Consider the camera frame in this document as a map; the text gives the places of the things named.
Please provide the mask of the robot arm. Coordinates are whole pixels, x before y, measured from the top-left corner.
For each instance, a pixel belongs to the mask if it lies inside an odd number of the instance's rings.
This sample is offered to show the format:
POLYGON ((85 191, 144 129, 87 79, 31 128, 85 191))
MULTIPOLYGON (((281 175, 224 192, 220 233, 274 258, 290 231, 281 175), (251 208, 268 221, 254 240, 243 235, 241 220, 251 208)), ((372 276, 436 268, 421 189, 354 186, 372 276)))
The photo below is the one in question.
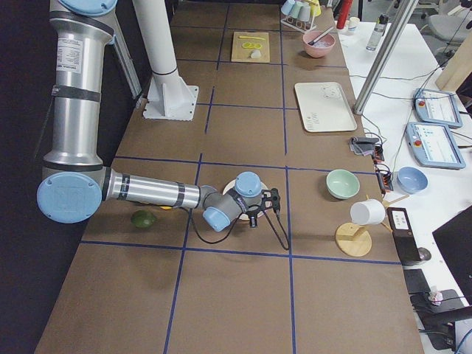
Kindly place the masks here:
POLYGON ((276 189, 259 176, 240 173, 227 192, 118 173, 97 155, 104 50, 113 45, 133 93, 140 89, 115 14, 115 1, 52 1, 49 20, 58 33, 56 81, 52 89, 52 149, 43 160, 37 190, 39 209, 59 223, 91 217, 103 201, 117 199, 171 208, 202 209, 215 230, 232 226, 242 215, 251 226, 268 209, 280 210, 276 189))

